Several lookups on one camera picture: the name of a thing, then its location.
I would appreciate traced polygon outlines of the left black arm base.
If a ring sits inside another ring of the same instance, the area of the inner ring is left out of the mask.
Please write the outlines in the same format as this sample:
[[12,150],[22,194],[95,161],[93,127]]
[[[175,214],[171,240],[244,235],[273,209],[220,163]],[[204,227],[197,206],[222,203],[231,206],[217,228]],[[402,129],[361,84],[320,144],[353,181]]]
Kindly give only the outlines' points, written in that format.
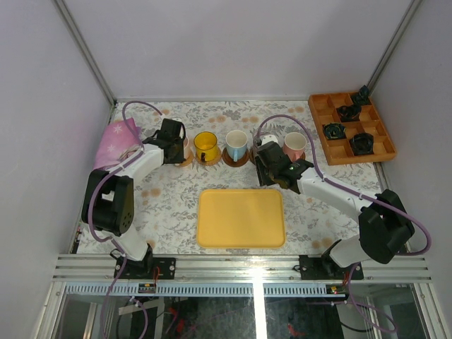
[[125,268],[120,273],[124,260],[122,257],[116,258],[114,277],[128,280],[173,280],[176,273],[177,260],[174,257],[149,257],[142,261],[127,260]]

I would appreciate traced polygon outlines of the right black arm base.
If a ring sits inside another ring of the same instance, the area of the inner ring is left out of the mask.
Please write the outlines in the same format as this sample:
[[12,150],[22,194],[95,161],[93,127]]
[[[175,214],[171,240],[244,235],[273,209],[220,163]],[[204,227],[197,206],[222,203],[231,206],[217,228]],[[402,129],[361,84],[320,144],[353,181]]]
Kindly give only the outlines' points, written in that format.
[[302,280],[343,280],[349,277],[353,265],[341,268],[326,256],[299,255]]

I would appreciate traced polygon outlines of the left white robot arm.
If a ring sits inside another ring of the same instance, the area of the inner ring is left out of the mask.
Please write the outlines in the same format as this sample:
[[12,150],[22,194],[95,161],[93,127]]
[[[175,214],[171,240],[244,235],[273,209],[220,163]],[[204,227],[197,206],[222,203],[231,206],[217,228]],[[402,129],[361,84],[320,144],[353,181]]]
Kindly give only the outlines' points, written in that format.
[[132,153],[109,169],[94,169],[88,177],[82,221],[97,242],[111,242],[119,258],[130,263],[138,278],[155,269],[153,250],[132,225],[134,188],[153,170],[185,161],[186,128],[181,121],[164,118],[161,127],[139,141]]

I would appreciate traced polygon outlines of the pink mug white handle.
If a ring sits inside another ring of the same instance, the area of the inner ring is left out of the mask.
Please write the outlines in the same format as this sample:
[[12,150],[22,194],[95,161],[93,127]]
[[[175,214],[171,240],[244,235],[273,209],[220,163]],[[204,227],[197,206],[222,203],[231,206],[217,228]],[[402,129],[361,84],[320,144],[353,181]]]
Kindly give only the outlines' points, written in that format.
[[190,142],[187,136],[184,138],[183,146],[184,146],[184,160],[187,161],[191,154]]

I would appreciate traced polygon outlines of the woven rattan coaster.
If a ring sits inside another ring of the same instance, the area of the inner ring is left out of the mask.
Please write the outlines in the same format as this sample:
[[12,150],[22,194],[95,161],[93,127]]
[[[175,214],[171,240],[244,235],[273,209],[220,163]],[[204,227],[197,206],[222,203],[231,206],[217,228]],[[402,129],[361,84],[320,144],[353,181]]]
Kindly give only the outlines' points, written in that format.
[[213,166],[219,163],[219,161],[222,158],[222,152],[219,148],[216,148],[215,150],[215,157],[212,160],[206,161],[204,158],[201,159],[198,155],[195,155],[195,160],[198,164],[203,166]]
[[190,165],[194,160],[194,154],[191,150],[189,150],[188,152],[188,158],[185,159],[182,163],[180,164],[176,164],[177,167],[186,167],[188,165]]

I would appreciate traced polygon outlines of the brown wooden coaster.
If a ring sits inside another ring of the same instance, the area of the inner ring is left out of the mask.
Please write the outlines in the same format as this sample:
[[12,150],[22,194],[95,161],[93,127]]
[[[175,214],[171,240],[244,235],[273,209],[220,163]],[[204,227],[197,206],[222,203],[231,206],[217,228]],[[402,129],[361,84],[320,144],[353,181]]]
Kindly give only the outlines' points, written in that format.
[[296,161],[296,160],[299,160],[299,159],[305,159],[306,158],[306,155],[305,155],[305,152],[303,151],[303,150],[296,150],[296,151],[294,151],[293,153],[292,153],[292,160],[293,161]]
[[245,152],[244,156],[241,159],[239,159],[238,161],[234,162],[233,159],[227,153],[227,149],[224,148],[223,151],[222,151],[222,160],[229,167],[234,167],[234,168],[241,167],[241,166],[245,165],[248,162],[248,160],[249,160],[249,151],[247,150]]
[[256,159],[258,158],[257,150],[258,148],[254,146],[249,149],[249,160],[254,165],[256,164]]

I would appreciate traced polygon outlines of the white mug blue handle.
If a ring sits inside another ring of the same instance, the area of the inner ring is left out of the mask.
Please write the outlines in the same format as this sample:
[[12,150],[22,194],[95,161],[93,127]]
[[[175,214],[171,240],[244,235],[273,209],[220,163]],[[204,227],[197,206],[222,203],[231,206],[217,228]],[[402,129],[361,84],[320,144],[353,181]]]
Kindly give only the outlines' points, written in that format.
[[247,150],[248,138],[244,131],[234,130],[226,135],[227,154],[233,162],[241,160]]

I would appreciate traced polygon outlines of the amber glass cup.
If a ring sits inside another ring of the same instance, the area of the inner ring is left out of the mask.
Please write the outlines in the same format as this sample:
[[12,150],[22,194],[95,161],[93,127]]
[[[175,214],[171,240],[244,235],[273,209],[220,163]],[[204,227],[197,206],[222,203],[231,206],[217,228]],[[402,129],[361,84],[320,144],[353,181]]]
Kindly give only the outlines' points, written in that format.
[[209,131],[200,132],[194,138],[194,146],[196,155],[206,161],[215,157],[215,150],[218,147],[218,139],[216,135]]

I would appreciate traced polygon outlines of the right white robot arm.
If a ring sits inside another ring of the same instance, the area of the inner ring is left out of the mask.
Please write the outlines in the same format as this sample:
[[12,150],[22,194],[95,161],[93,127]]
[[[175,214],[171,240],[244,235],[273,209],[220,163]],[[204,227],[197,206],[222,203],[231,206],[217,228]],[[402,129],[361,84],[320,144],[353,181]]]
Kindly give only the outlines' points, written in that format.
[[321,267],[329,278],[339,278],[355,263],[389,263],[415,233],[398,195],[389,189],[380,194],[363,194],[350,185],[336,184],[313,163],[292,161],[274,141],[259,146],[254,161],[260,185],[277,184],[316,198],[358,224],[358,235],[336,241],[322,254]]

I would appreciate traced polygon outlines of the cream mug pink outside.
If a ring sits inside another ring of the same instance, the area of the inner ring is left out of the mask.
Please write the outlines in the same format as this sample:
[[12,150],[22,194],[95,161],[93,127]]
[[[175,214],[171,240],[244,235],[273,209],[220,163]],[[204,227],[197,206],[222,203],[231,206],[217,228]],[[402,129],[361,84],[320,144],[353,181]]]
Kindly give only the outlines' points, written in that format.
[[293,161],[292,153],[296,150],[305,151],[306,146],[307,140],[303,134],[298,132],[291,132],[288,133],[284,138],[282,151],[289,157],[291,161]]

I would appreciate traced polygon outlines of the purple mug black handle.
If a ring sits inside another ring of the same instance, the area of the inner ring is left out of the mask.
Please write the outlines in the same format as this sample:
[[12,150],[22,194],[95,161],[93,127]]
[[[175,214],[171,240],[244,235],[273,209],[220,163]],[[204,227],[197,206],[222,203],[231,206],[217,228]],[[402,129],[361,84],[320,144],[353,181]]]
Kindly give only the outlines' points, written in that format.
[[261,146],[261,143],[262,143],[261,138],[259,136],[255,135],[253,138],[253,146],[252,146],[254,157],[256,157],[258,155],[258,149]]

